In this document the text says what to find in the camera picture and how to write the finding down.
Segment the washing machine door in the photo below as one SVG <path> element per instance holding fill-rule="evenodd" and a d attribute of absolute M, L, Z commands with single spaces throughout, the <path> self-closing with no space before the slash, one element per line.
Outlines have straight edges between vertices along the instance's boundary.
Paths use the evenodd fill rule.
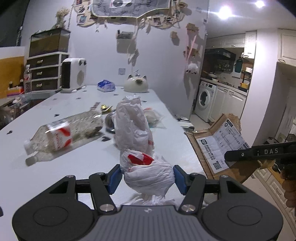
<path fill-rule="evenodd" d="M 201 109 L 205 109 L 208 107 L 210 103 L 210 93 L 206 89 L 201 89 L 199 95 L 198 95 L 198 106 Z"/>

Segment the white cat-shaped container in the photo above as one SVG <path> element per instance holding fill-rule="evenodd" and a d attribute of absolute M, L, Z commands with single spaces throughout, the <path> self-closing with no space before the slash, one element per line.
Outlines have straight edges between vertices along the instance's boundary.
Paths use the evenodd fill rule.
<path fill-rule="evenodd" d="M 131 74 L 128 76 L 128 79 L 124 83 L 124 91 L 134 92 L 134 93 L 146 93 L 148 92 L 148 82 L 147 77 L 141 77 L 138 73 L 139 70 L 135 71 L 136 76 Z"/>

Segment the hand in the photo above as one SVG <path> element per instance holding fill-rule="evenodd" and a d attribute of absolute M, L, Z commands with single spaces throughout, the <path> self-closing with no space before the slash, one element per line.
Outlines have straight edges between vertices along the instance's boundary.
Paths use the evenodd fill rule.
<path fill-rule="evenodd" d="M 281 171 L 281 178 L 285 179 L 282 187 L 285 190 L 284 197 L 287 199 L 287 207 L 296 207 L 296 180 L 295 172 L 290 169 L 283 169 Z"/>

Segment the barcode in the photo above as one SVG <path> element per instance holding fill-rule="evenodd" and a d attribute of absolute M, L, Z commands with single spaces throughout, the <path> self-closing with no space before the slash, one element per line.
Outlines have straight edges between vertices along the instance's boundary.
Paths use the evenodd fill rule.
<path fill-rule="evenodd" d="M 213 165 L 214 165 L 214 168 L 215 168 L 216 170 L 219 170 L 219 169 L 222 168 L 221 165 L 220 165 L 220 163 L 219 163 L 218 161 L 214 162 Z"/>
<path fill-rule="evenodd" d="M 242 146 L 239 148 L 239 150 L 245 150 L 250 148 L 249 145 L 245 142 L 244 144 L 242 144 Z"/>

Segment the range hood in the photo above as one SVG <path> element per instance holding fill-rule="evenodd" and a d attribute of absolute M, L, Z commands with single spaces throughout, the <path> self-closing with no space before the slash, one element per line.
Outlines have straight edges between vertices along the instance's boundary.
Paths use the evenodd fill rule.
<path fill-rule="evenodd" d="M 221 60 L 232 60 L 235 61 L 236 54 L 226 50 L 226 49 L 206 49 L 205 55 L 212 55 L 217 59 Z"/>

